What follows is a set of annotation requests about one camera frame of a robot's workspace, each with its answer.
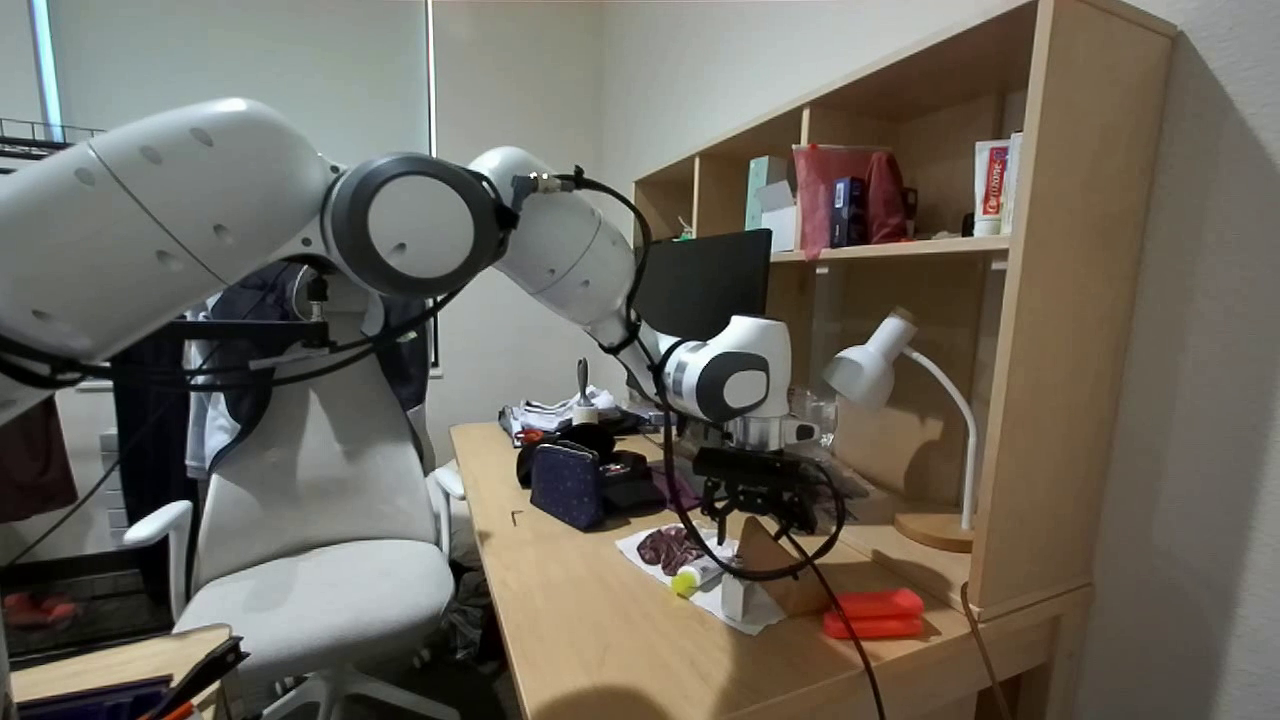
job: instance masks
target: chair armrest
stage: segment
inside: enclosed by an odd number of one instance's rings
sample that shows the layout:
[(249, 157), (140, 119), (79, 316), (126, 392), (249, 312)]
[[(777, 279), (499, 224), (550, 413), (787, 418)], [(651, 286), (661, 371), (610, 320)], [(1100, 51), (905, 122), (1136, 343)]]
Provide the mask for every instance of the chair armrest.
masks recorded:
[(154, 547), (161, 541), (170, 541), (170, 611), (182, 616), (190, 602), (192, 500), (161, 502), (126, 533), (126, 547)]
[(445, 555), (452, 555), (452, 513), (449, 513), (449, 492), (442, 487), (442, 477), (428, 477), (428, 502), (438, 518), (438, 542)]

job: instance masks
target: book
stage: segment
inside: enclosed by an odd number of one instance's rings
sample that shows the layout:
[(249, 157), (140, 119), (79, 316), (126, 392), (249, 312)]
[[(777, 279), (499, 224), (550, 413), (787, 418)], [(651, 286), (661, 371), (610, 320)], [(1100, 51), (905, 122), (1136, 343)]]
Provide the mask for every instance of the book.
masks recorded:
[(794, 182), (794, 159), (787, 157), (751, 157), (748, 159), (748, 182), (743, 182), (743, 228), (763, 228), (767, 187)]

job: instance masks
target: shelf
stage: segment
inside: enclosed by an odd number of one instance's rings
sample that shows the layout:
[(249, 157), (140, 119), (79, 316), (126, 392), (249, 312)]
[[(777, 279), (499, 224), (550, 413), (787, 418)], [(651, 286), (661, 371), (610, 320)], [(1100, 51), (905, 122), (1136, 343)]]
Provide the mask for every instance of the shelf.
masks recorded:
[(858, 263), (858, 259), (923, 259), (923, 257), (1009, 257), (1009, 236), (994, 240), (899, 240), (899, 244), (858, 244), (824, 248), (819, 257), (782, 251), (773, 263)]

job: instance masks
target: white wall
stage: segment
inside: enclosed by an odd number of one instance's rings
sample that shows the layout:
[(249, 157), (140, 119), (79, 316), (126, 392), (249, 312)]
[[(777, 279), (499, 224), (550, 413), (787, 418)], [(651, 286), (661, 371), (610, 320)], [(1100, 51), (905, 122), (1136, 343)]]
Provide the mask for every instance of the white wall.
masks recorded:
[(1080, 714), (1280, 714), (1280, 89), (1273, 0), (1184, 28), (1100, 528)]
[[(1080, 720), (1280, 714), (1276, 0), (1141, 0), (1184, 28), (1095, 555)], [(989, 5), (742, 0), (604, 16), (616, 181)]]
[(428, 149), (421, 0), (62, 0), (52, 20), (74, 122), (258, 96), (333, 159)]
[[(522, 143), (551, 168), (599, 170), (599, 8), (594, 0), (442, 0), (442, 153), (471, 159), (492, 143)], [(512, 400), (578, 392), (578, 357), (619, 392), (619, 371), (597, 343), (532, 303), (518, 284), (484, 273), (445, 312), (449, 422), (492, 418)]]

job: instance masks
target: desk surface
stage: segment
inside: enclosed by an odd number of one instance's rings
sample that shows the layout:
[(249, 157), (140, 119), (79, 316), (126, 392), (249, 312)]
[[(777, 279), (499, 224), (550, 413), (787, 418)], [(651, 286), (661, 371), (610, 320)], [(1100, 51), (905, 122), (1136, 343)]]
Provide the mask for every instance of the desk surface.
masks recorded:
[[(872, 714), (865, 666), (816, 616), (742, 634), (639, 575), (614, 541), (676, 522), (655, 513), (610, 533), (578, 533), (529, 502), (518, 453), (492, 422), (452, 432), (470, 483), (484, 575), (529, 714)], [(932, 553), (891, 522), (849, 528), (819, 558), (837, 586), (915, 583), (937, 594), (929, 640), (867, 642), (890, 714), (951, 714), (989, 682), (947, 594), (969, 555)], [(1053, 654), (1043, 611), (984, 626), (1001, 677)]]

